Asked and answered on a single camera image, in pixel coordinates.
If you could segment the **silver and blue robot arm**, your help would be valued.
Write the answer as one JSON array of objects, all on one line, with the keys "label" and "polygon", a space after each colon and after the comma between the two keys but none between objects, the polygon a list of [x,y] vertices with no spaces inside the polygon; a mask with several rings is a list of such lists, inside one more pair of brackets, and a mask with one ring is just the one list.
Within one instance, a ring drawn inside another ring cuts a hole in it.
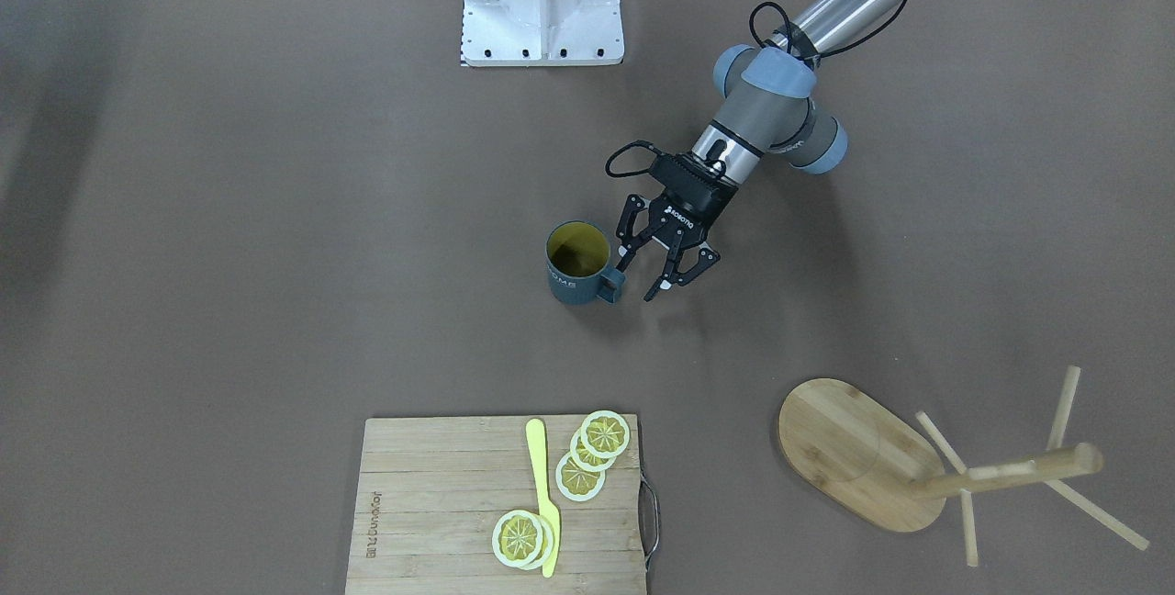
[{"label": "silver and blue robot arm", "polygon": [[777,156],[810,175],[845,158],[847,131],[817,106],[817,69],[841,52],[877,36],[908,0],[817,0],[756,44],[724,51],[712,71],[721,108],[689,151],[663,152],[645,173],[662,186],[658,198],[630,195],[615,234],[624,270],[651,242],[665,248],[665,265],[643,298],[691,285],[721,256],[709,230],[764,158]]}]

